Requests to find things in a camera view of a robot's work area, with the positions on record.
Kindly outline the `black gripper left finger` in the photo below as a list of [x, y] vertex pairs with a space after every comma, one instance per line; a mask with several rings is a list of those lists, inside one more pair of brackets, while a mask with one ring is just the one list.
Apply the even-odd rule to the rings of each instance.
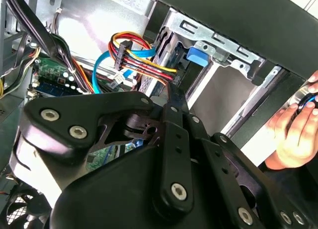
[[45, 97], [22, 109], [9, 165], [15, 176], [44, 194], [54, 207], [62, 191], [86, 174], [90, 153], [142, 139], [159, 148], [163, 169], [189, 158], [189, 113], [184, 93], [170, 85], [163, 105], [139, 91]]

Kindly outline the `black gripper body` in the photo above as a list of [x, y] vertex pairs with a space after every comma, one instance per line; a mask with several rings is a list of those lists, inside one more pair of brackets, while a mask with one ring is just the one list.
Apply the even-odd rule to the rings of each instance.
[[178, 229], [194, 208], [192, 162], [163, 169], [159, 148], [143, 146], [66, 187], [50, 216], [52, 229]]

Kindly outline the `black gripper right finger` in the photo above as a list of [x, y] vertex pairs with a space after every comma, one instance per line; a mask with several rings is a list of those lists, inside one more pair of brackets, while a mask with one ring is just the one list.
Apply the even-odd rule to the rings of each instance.
[[177, 92], [189, 133], [194, 208], [180, 229], [315, 229], [318, 224], [225, 135], [210, 137]]

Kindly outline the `person's hand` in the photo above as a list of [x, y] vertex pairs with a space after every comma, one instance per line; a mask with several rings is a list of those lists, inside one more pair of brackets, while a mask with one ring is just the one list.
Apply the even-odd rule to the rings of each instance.
[[310, 162], [318, 153], [318, 109], [309, 101], [294, 116], [297, 104], [277, 111], [266, 123], [275, 151], [265, 160], [272, 170], [297, 168]]

